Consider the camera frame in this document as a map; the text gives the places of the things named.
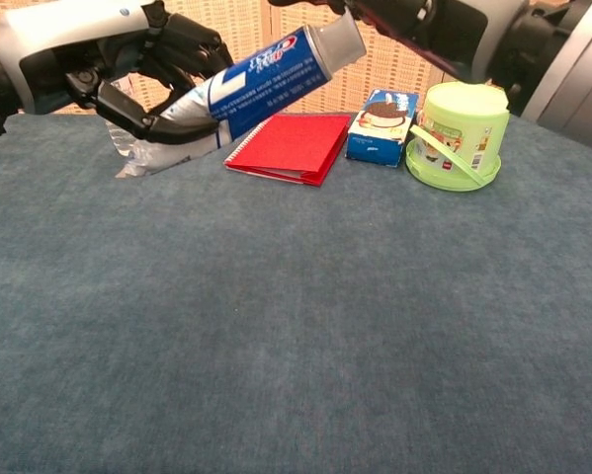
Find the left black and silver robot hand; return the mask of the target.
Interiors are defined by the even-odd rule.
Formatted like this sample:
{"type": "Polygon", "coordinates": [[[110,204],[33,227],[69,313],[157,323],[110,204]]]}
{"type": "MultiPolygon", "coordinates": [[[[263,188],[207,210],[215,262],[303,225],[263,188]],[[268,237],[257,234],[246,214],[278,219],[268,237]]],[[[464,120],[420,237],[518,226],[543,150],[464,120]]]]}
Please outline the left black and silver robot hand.
{"type": "Polygon", "coordinates": [[[180,124],[164,110],[231,66],[219,33],[162,1],[51,1],[0,17],[0,135],[19,112],[75,104],[152,143],[215,132],[211,117],[180,124]]]}

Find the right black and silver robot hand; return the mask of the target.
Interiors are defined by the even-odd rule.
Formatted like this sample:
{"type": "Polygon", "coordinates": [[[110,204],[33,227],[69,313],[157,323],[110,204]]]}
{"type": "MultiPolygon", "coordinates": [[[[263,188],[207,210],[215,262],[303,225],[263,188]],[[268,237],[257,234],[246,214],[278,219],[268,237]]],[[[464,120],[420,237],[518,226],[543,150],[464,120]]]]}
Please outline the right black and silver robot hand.
{"type": "Polygon", "coordinates": [[[329,1],[510,113],[592,148],[592,1],[329,1]]]}

